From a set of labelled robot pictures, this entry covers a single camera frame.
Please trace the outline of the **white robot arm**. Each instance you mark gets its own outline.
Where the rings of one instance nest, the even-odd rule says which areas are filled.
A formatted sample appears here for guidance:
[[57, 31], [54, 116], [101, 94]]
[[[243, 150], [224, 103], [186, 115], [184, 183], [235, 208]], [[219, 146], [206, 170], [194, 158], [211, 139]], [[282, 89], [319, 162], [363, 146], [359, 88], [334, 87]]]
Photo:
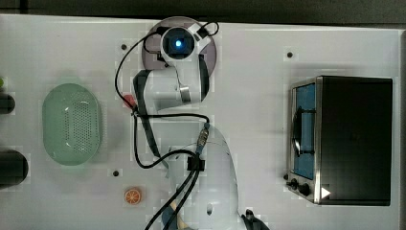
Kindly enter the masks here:
[[144, 69], [133, 79], [134, 124], [142, 125], [156, 157], [143, 169], [162, 165], [170, 197], [152, 216], [162, 230], [244, 230], [238, 212], [237, 176], [231, 151], [207, 115], [181, 112], [200, 104], [210, 91], [202, 51], [212, 42], [205, 27], [159, 27], [158, 57], [166, 66]]

